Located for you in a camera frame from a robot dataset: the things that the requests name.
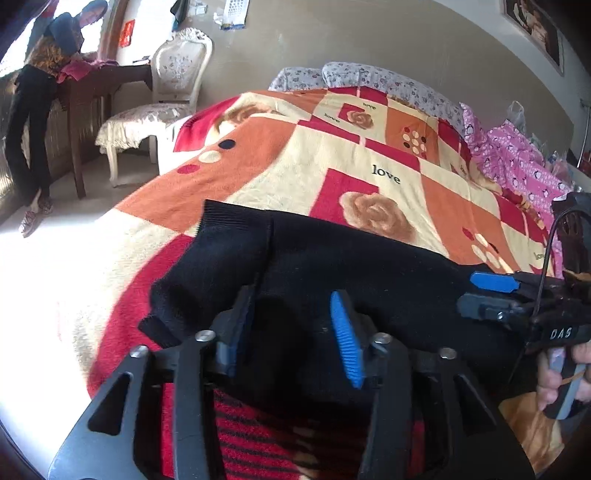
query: black pants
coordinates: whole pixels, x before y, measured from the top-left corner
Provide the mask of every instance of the black pants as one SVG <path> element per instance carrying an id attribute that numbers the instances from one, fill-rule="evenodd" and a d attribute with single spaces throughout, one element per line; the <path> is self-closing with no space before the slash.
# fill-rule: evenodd
<path id="1" fill-rule="evenodd" d="M 54 77 L 25 65 L 16 79 L 17 90 L 8 117 L 4 154 L 17 190 L 25 205 L 30 205 L 37 192 L 49 195 L 51 176 L 47 164 L 45 133 L 57 83 Z M 31 165 L 22 151 L 22 132 L 29 120 Z"/>

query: cable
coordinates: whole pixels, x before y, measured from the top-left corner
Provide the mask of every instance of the cable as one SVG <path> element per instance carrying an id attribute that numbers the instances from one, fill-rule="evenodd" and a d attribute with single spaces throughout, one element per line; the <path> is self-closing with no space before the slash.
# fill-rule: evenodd
<path id="1" fill-rule="evenodd" d="M 548 265 L 550 264 L 550 254 L 552 252 L 552 243 L 554 241 L 554 236 L 555 236 L 556 230 L 558 228 L 558 223 L 564 217 L 566 217 L 569 213 L 573 213 L 573 212 L 581 213 L 591 223 L 591 215 L 579 207 L 571 207 L 569 209 L 566 209 L 564 212 L 559 213 L 556 216 L 556 218 L 554 219 L 554 222 L 552 222 L 552 226 L 550 227 L 550 232 L 548 234 L 548 245 L 546 245 L 546 250 L 544 253 L 544 264 L 542 266 L 542 272 L 540 274 L 540 284 L 538 285 L 538 294 L 536 295 L 535 303 L 534 303 L 534 310 L 531 314 L 532 318 L 535 317 L 536 315 L 538 315 L 538 313 L 540 312 L 540 306 L 542 303 L 542 295 L 544 293 L 544 283 L 546 280 L 546 275 L 548 273 Z M 515 372 L 517 372 L 517 368 L 518 368 L 519 364 L 521 363 L 521 360 L 524 357 L 525 352 L 527 351 L 529 341 L 530 341 L 530 334 L 528 334 L 528 340 L 527 340 L 526 344 L 524 345 L 523 349 L 521 350 L 521 352 L 519 353 L 517 360 L 513 364 L 513 369 L 511 369 L 511 374 L 509 375 L 509 379 L 507 380 L 508 384 L 510 384 L 511 381 L 513 380 Z"/>
<path id="2" fill-rule="evenodd" d="M 534 311 L 531 314 L 532 317 L 538 315 L 538 312 L 540 311 L 540 305 L 542 303 L 542 294 L 544 292 L 544 283 L 546 280 L 546 275 L 548 273 L 550 254 L 552 252 L 552 242 L 554 241 L 554 236 L 556 234 L 556 229 L 558 228 L 558 223 L 569 213 L 573 212 L 581 213 L 591 223 L 591 215 L 589 215 L 585 210 L 579 207 L 571 207 L 569 209 L 566 209 L 564 212 L 559 213 L 554 219 L 554 222 L 552 222 L 552 227 L 550 227 L 550 233 L 548 234 L 548 245 L 546 245 L 546 251 L 544 253 L 544 265 L 542 266 L 542 272 L 540 274 L 540 285 L 538 286 L 538 294 L 535 298 Z"/>

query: handle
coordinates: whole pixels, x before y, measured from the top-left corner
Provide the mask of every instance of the handle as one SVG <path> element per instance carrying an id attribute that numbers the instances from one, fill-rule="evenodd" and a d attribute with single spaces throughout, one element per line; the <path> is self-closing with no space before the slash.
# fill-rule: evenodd
<path id="1" fill-rule="evenodd" d="M 564 380 L 558 388 L 558 398 L 544 409 L 544 414 L 549 419 L 564 420 L 569 416 L 587 366 L 576 364 L 571 355 L 571 349 L 564 347 L 549 349 L 548 363 L 550 369 L 559 372 Z"/>

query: window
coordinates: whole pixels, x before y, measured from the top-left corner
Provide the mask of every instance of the window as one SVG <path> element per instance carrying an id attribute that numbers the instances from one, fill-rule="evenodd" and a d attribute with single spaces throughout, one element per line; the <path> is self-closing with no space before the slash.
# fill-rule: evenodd
<path id="1" fill-rule="evenodd" d="M 60 0 L 57 5 L 55 17 L 58 17 L 64 12 L 69 12 L 72 16 L 77 15 L 88 2 L 89 0 Z M 27 52 L 27 45 L 29 43 L 29 37 L 31 36 L 31 30 L 33 29 L 33 23 L 35 23 L 35 21 L 31 20 L 20 37 L 12 42 L 6 55 L 4 55 L 4 58 L 0 61 L 0 77 L 18 70 L 24 65 L 25 53 Z M 82 34 L 84 35 L 82 53 L 96 51 L 99 48 L 100 28 L 102 24 L 103 21 L 101 19 L 95 24 L 84 27 L 84 30 L 82 30 Z"/>

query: floral pillow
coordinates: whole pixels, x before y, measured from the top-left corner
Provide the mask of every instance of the floral pillow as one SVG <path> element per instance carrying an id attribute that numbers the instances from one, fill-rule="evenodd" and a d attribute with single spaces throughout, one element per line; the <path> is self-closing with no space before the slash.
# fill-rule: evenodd
<path id="1" fill-rule="evenodd" d="M 294 90 L 315 90 L 327 88 L 322 78 L 322 70 L 305 67 L 286 67 L 271 82 L 268 90 L 292 92 Z"/>
<path id="2" fill-rule="evenodd" d="M 411 106 L 447 120 L 464 136 L 464 120 L 460 105 L 445 98 L 431 87 L 390 70 L 332 61 L 322 67 L 322 76 L 328 88 L 367 86 L 394 95 Z"/>

